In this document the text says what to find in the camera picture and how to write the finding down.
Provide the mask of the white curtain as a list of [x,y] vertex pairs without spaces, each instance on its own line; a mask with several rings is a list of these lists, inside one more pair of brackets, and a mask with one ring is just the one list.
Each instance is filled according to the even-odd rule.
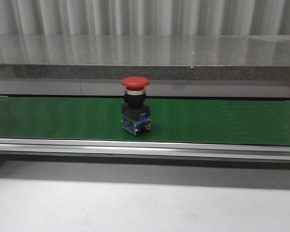
[[0,34],[290,35],[290,0],[0,0]]

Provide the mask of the grey granite counter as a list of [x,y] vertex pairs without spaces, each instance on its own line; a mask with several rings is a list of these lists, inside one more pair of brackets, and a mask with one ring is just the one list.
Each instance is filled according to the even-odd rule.
[[0,95],[290,98],[290,36],[0,35]]

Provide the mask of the green conveyor belt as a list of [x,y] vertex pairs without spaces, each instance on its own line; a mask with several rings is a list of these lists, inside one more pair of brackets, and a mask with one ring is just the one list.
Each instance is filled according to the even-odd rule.
[[0,153],[290,162],[290,101],[148,99],[137,136],[121,102],[0,96]]

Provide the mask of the red push button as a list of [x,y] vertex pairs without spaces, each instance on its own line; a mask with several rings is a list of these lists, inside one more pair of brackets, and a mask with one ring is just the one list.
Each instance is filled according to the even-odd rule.
[[146,99],[146,86],[149,80],[145,77],[131,76],[122,80],[125,86],[125,95],[121,104],[122,128],[136,136],[144,131],[151,130],[151,112]]

